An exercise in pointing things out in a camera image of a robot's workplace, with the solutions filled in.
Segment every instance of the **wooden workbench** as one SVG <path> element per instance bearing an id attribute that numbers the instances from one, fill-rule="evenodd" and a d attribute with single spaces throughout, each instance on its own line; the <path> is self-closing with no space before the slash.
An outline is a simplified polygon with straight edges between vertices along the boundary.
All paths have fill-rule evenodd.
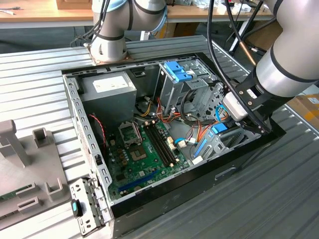
<path id="1" fill-rule="evenodd" d="M 89 9 L 58 10 L 55 0 L 5 0 L 0 1 L 0 8 L 19 6 L 23 10 L 13 10 L 16 15 L 0 12 L 1 28 L 31 28 L 55 26 L 92 25 L 93 13 Z M 241 13 L 239 20 L 247 20 L 251 13 Z M 169 22 L 205 22 L 208 10 L 196 6 L 168 6 Z M 256 20 L 268 20 L 271 12 L 262 7 Z M 229 21 L 227 12 L 220 13 L 214 9 L 214 21 Z"/>

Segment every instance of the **ridged metal surface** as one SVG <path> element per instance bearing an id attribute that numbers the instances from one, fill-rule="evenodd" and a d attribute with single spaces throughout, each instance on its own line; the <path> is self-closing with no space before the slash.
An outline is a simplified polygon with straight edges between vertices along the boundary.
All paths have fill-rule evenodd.
<path id="1" fill-rule="evenodd" d="M 130 42 L 128 49 L 139 60 L 191 52 L 208 55 L 202 36 Z M 215 50 L 228 76 L 243 80 L 248 72 L 220 48 Z M 88 168 L 60 70 L 90 65 L 88 51 L 82 47 L 0 55 L 0 119 L 14 119 L 18 137 L 38 127 L 51 130 L 69 182 L 87 175 Z M 315 233 L 317 137 L 285 108 L 274 119 L 288 133 L 263 158 L 126 238 L 260 238 L 280 235 L 282 227 L 289 230 L 279 238 L 290 238 L 288 233 L 299 233 L 300 238 Z M 298 216 L 291 222 L 293 215 Z M 88 238 L 105 239 L 108 234 L 104 228 Z M 70 204 L 0 232 L 0 238 L 52 237 L 81 238 Z"/>

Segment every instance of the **blue tab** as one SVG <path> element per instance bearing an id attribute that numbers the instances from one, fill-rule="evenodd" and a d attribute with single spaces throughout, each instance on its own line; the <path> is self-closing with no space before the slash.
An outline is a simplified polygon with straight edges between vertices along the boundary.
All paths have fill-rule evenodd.
<path id="1" fill-rule="evenodd" d="M 72 203 L 72 209 L 73 209 L 74 212 L 76 211 L 76 203 L 75 202 Z"/>
<path id="2" fill-rule="evenodd" d="M 218 134 L 220 132 L 227 130 L 227 127 L 223 123 L 219 123 L 219 124 L 214 125 L 212 127 L 212 130 L 215 134 Z"/>
<path id="3" fill-rule="evenodd" d="M 192 78 L 189 74 L 184 71 L 184 68 L 181 67 L 176 61 L 165 62 L 165 67 L 168 72 L 175 77 L 177 82 L 189 81 Z"/>

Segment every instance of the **blue wire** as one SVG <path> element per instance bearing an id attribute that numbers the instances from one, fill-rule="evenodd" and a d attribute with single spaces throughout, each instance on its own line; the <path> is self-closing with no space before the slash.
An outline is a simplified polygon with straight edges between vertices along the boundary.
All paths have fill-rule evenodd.
<path id="1" fill-rule="evenodd" d="M 178 143 L 178 142 L 180 142 L 182 140 L 186 140 L 186 139 L 185 138 L 178 138 L 178 139 L 175 140 L 175 143 Z"/>
<path id="2" fill-rule="evenodd" d="M 216 118 L 217 118 L 218 121 L 220 121 L 220 116 L 219 116 L 219 112 L 218 112 L 218 109 L 219 109 L 219 108 L 223 108 L 223 109 L 227 112 L 227 109 L 225 108 L 225 106 L 223 106 L 223 105 L 218 105 L 218 106 L 216 107 L 216 109 L 215 109 Z"/>

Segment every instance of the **ram slot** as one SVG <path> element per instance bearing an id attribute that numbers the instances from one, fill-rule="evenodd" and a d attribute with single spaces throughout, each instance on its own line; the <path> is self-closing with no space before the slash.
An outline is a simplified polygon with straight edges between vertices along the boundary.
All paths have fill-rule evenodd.
<path id="1" fill-rule="evenodd" d="M 150 141 L 152 142 L 152 145 L 154 146 L 164 166 L 169 167 L 171 163 L 175 164 L 176 160 L 172 152 L 170 151 L 170 149 L 168 148 L 168 146 L 166 145 L 166 143 L 160 136 L 155 125 L 147 126 L 145 128 L 145 132 L 147 136 L 149 137 Z"/>

